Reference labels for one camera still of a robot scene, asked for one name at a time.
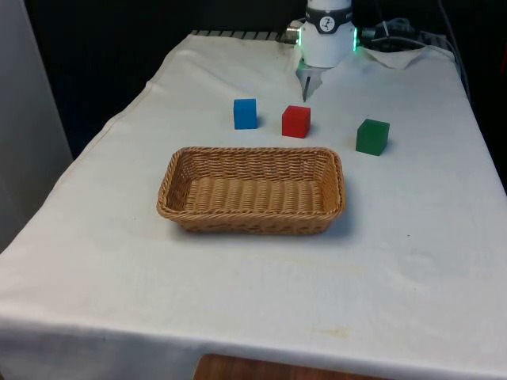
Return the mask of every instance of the wooden floor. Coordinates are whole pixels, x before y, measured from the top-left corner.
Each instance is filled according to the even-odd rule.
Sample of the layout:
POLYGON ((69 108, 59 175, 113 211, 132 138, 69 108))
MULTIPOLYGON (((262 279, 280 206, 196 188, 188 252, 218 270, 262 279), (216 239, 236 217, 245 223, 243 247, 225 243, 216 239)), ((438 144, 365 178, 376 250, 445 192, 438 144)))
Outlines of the wooden floor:
POLYGON ((354 374, 314 370, 284 364, 206 355, 193 380, 379 380, 354 374))

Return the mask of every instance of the basket rim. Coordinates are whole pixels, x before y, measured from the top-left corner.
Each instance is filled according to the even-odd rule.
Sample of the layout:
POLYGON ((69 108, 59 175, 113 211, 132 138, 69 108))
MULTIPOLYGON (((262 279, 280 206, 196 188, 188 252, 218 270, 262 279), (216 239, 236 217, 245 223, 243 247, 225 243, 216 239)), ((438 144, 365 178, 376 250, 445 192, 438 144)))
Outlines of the basket rim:
POLYGON ((188 146, 176 151, 167 167, 166 174, 158 191, 157 211, 167 219, 184 218, 185 216, 220 216, 220 215, 248 215, 253 217, 274 217, 274 216, 289 216, 297 215, 305 218, 320 217, 322 219, 334 219, 345 210, 345 181, 343 177, 343 169, 341 166, 340 157, 336 152, 325 147, 300 147, 300 148, 281 148, 281 147, 209 147, 209 146, 188 146), (324 153, 333 158, 335 173, 337 174, 335 180, 337 190, 339 192, 339 202, 337 207, 330 211, 263 211, 254 212, 249 210, 212 210, 212 211, 176 211, 167 206, 167 196, 169 194, 170 185, 174 178, 177 163, 183 153, 206 153, 206 152, 224 152, 224 153, 242 153, 242 152, 266 152, 266 153, 303 153, 315 152, 324 153))

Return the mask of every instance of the white wall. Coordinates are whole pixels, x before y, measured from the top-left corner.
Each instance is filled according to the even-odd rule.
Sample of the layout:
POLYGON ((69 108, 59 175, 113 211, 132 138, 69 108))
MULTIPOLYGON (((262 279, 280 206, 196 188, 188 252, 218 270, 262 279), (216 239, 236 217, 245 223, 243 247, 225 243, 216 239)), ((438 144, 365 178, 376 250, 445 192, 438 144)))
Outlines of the white wall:
POLYGON ((25 5, 0 0, 0 252, 70 163, 25 5))

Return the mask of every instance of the block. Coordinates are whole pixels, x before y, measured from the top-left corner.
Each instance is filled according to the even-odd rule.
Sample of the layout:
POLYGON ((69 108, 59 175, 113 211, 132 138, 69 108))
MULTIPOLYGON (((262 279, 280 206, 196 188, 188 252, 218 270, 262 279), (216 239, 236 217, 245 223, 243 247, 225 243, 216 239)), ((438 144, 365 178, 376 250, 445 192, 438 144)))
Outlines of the block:
POLYGON ((311 109, 289 105, 282 115, 282 135, 304 139, 310 131, 311 109))
POLYGON ((356 150, 380 156, 389 140, 389 123, 366 119, 357 131, 356 150))
POLYGON ((234 101, 234 129, 257 129, 257 101, 255 99, 234 101))

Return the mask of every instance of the rectangular basket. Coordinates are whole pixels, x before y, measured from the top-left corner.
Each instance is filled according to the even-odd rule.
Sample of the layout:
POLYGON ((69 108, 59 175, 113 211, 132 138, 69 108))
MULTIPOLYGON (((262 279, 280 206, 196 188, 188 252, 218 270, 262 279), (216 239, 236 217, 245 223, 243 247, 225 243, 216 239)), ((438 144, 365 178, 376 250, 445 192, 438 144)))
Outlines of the rectangular basket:
POLYGON ((157 202, 192 232, 320 234, 344 209, 340 158, 324 148, 184 148, 157 202))

